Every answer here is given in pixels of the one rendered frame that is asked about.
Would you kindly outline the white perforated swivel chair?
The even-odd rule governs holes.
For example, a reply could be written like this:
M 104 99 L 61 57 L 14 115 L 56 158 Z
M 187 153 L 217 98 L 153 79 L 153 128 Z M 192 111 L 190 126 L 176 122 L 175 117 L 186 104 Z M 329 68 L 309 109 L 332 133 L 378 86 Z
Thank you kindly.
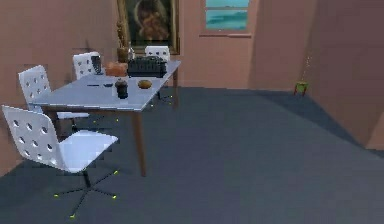
M 77 79 L 81 79 L 82 77 L 87 75 L 97 75 L 91 61 L 91 57 L 93 55 L 100 57 L 100 54 L 96 51 L 77 54 L 73 56 L 73 66 Z
M 154 57 L 162 63 L 164 71 L 167 70 L 167 63 L 170 61 L 170 50 L 168 46 L 147 46 L 145 48 L 145 55 Z M 157 99 L 165 104 L 172 104 L 171 95 L 161 95 L 161 91 L 157 92 Z
M 19 83 L 27 103 L 27 108 L 33 112 L 42 113 L 40 106 L 32 102 L 51 93 L 47 72 L 42 65 L 37 65 L 19 73 Z
M 84 186 L 53 194 L 54 198 L 58 198 L 61 195 L 82 192 L 70 213 L 71 218 L 76 217 L 76 212 L 89 192 L 98 192 L 112 199 L 117 198 L 115 193 L 96 187 L 106 178 L 116 175 L 117 170 L 113 170 L 96 182 L 90 180 L 87 172 L 87 167 L 118 141 L 116 136 L 80 130 L 59 141 L 54 124 L 47 115 L 7 105 L 2 106 L 2 112 L 16 148 L 23 158 L 71 174 L 81 173 Z

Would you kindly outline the brown vase with dried twigs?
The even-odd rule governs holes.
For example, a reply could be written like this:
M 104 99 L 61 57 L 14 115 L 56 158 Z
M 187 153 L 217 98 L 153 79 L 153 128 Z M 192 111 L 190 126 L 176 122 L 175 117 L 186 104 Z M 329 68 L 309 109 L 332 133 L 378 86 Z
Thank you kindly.
M 128 59 L 128 48 L 127 48 L 125 31 L 123 28 L 123 24 L 120 20 L 117 21 L 116 26 L 117 26 L 117 36 L 119 40 L 119 47 L 117 48 L 118 62 L 126 63 Z

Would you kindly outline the dark drinking glass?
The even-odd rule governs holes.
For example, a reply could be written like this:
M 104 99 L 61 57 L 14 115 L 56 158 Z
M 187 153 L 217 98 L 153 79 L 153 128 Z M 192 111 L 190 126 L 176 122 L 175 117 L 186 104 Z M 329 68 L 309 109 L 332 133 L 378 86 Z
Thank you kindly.
M 93 55 L 91 57 L 93 68 L 97 75 L 102 74 L 101 58 L 99 56 Z

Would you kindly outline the black pepper mill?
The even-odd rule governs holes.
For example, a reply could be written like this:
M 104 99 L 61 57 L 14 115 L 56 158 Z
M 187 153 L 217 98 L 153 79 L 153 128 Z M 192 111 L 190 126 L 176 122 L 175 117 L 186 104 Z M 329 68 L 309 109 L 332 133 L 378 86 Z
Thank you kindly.
M 125 80 L 119 78 L 115 83 L 115 87 L 117 91 L 117 96 L 120 99 L 126 99 L 128 97 L 128 83 Z

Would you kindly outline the grey table with brown legs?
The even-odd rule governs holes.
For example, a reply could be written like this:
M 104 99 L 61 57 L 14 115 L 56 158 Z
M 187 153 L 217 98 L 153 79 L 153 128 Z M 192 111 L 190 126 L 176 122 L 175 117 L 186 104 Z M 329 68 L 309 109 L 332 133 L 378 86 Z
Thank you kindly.
M 173 78 L 173 107 L 178 106 L 178 68 L 180 65 L 179 60 L 169 61 L 164 77 L 149 78 L 152 86 L 147 90 L 138 87 L 138 82 L 142 80 L 142 77 L 123 77 L 123 80 L 128 83 L 126 99 L 120 99 L 117 96 L 115 87 L 103 86 L 103 84 L 115 83 L 117 77 L 88 75 L 34 100 L 32 104 L 40 106 L 53 121 L 57 120 L 55 112 L 130 115 L 140 171 L 141 175 L 145 177 L 146 160 L 142 112 L 170 78 Z M 88 84 L 98 84 L 100 87 L 87 87 Z

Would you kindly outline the small green red stool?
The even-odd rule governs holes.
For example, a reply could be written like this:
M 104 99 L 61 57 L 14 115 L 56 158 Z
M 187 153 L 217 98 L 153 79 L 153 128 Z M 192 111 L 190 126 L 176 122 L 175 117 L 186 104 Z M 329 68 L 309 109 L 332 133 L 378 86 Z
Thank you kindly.
M 301 94 L 302 96 L 304 96 L 306 94 L 307 88 L 308 88 L 307 82 L 299 81 L 295 84 L 293 94 L 294 95 Z

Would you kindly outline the brown bread loaf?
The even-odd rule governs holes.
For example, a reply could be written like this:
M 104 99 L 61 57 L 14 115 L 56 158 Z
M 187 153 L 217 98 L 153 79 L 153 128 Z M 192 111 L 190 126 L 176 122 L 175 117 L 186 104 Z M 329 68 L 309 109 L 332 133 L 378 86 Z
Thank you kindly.
M 124 77 L 127 75 L 127 64 L 119 62 L 109 62 L 105 66 L 107 76 Z

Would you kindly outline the black dish rack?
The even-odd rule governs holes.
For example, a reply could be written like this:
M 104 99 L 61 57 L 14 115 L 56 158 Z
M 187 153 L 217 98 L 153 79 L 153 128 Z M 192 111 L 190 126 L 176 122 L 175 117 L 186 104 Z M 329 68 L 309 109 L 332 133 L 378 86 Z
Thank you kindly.
M 128 61 L 129 77 L 162 78 L 166 73 L 167 62 L 158 56 L 138 56 Z

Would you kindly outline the window with pink frame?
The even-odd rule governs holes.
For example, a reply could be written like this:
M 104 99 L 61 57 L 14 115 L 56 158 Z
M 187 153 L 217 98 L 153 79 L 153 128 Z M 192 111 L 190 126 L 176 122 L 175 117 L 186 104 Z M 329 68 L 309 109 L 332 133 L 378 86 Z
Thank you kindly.
M 252 0 L 201 0 L 200 37 L 250 38 Z

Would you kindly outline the gold framed dark painting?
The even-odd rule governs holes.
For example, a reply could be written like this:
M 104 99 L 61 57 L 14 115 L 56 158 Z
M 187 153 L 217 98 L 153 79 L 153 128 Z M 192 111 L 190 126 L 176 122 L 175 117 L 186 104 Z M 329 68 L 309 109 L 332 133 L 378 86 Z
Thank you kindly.
M 180 54 L 180 0 L 116 1 L 127 47 L 131 44 L 137 53 L 143 53 L 148 45 L 168 46 L 172 55 Z

